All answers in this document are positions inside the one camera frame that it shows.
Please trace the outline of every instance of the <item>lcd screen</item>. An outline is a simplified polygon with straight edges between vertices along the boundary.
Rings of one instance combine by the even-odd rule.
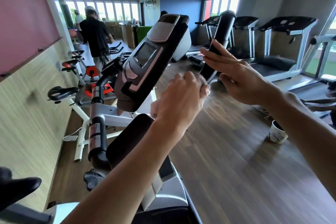
[[[144,42],[134,57],[139,62],[140,66],[144,67],[156,50],[157,48],[155,46]]]

